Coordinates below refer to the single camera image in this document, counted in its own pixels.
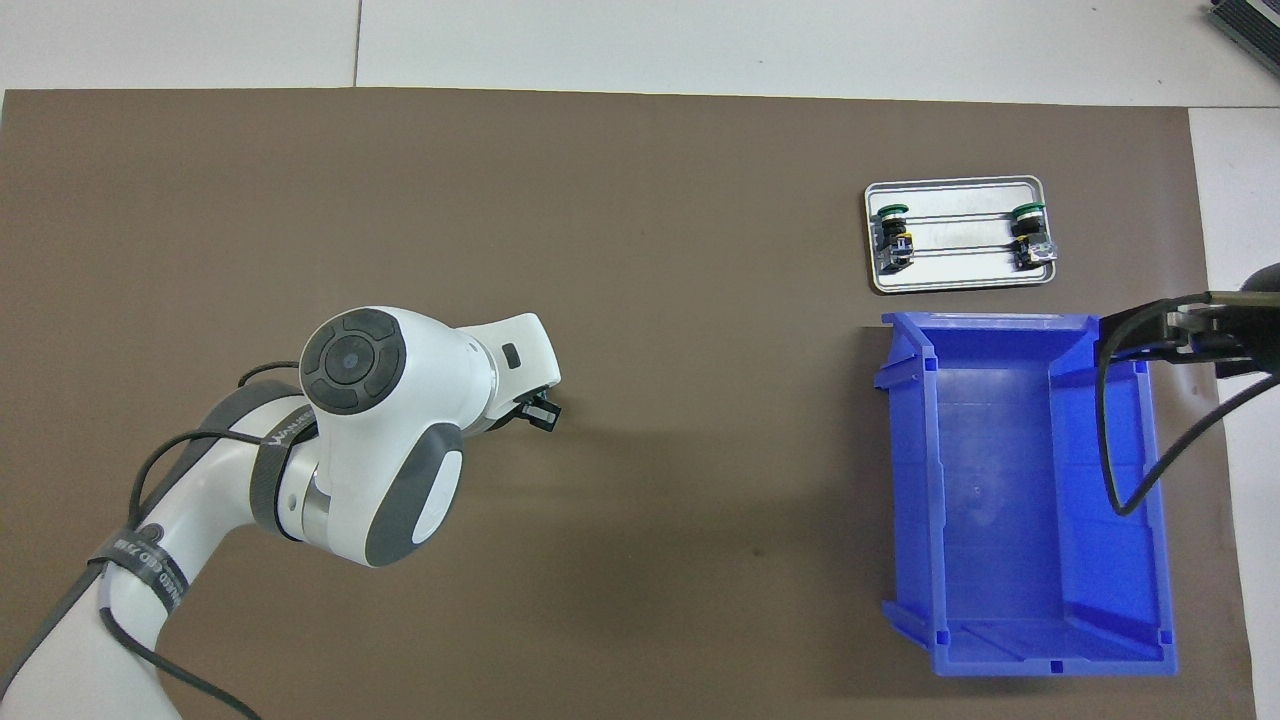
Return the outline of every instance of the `brown mat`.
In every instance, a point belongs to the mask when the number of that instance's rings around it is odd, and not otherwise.
[[[1064,260],[874,295],[874,181],[1032,173]],[[372,571],[234,533],[160,650],[283,717],[1252,717],[1226,459],[1169,474],[1176,678],[934,678],[895,634],[890,310],[1203,290],[1187,113],[419,90],[10,91],[0,129],[0,657],[141,460],[364,304],[539,313],[552,436],[470,446]],[[1157,370],[1166,442],[1216,402]],[[225,708],[169,684],[188,717]]]

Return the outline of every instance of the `strap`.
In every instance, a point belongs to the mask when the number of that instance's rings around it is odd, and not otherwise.
[[[157,536],[154,532],[148,533],[148,528],[151,525],[142,528],[142,532],[120,528],[106,538],[88,562],[110,561],[133,573],[142,584],[156,593],[164,603],[165,612],[172,614],[182,603],[191,583],[173,557],[156,544]]]
[[[264,530],[294,542],[298,542],[298,538],[284,532],[276,512],[280,482],[284,479],[284,468],[289,462],[293,446],[315,436],[316,411],[310,405],[303,405],[280,420],[280,424],[262,438],[250,477],[248,505],[253,510],[253,520]]]

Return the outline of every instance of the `silver tray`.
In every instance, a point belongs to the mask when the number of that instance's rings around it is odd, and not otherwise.
[[[924,292],[979,287],[1043,284],[1055,263],[1019,269],[1012,252],[1009,211],[1044,202],[1044,188],[1032,176],[877,182],[867,188],[867,237],[872,282],[881,292]],[[914,263],[882,272],[876,247],[882,233],[876,211],[904,204]],[[1044,211],[1048,224],[1048,210]]]

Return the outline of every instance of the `blue plastic bin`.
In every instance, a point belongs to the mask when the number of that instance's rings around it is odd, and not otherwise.
[[[876,375],[893,442],[893,628],[938,675],[1172,675],[1157,487],[1128,518],[1102,483],[1088,315],[893,313]],[[1121,493],[1158,455],[1151,378],[1112,368]]]

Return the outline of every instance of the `black device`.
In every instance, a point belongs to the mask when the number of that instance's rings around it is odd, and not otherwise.
[[[1208,19],[1280,76],[1280,0],[1213,0]]]
[[[1213,363],[1219,378],[1266,373],[1183,433],[1121,500],[1111,471],[1106,384],[1114,363],[1165,360]],[[1249,275],[1239,292],[1207,291],[1156,300],[1102,318],[1094,345],[1098,368],[1094,410],[1107,498],[1117,515],[1142,505],[1165,469],[1201,434],[1236,407],[1280,384],[1280,263]]]

